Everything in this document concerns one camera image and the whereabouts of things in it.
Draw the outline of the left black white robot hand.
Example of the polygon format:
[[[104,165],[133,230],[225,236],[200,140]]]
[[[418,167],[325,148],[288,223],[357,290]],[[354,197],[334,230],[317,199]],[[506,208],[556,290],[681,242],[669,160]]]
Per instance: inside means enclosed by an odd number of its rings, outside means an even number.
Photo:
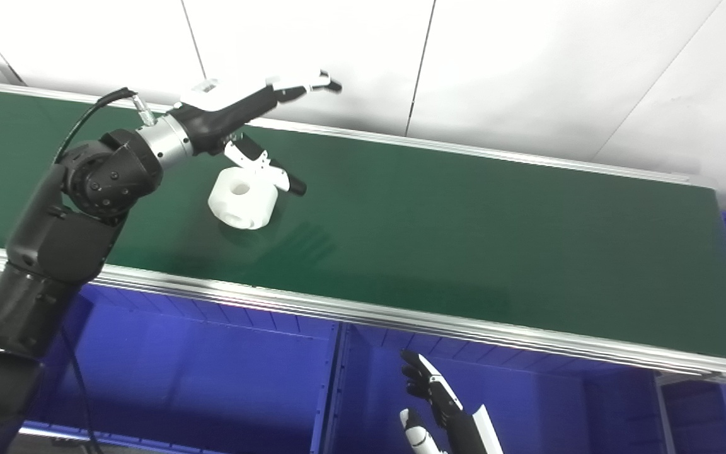
[[[343,86],[322,69],[245,81],[206,79],[184,92],[167,115],[182,127],[193,155],[222,153],[276,189],[303,196],[306,184],[240,129],[279,105],[316,90],[340,94]]]

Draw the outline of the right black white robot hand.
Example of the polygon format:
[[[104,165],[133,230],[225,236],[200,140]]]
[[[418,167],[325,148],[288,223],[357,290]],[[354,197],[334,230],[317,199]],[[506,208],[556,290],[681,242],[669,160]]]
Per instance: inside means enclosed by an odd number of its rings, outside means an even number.
[[[449,443],[449,449],[442,449],[418,411],[405,408],[400,411],[401,430],[414,453],[504,453],[484,404],[472,414],[466,412],[446,377],[423,354],[403,349],[400,357],[406,392],[430,405]]]

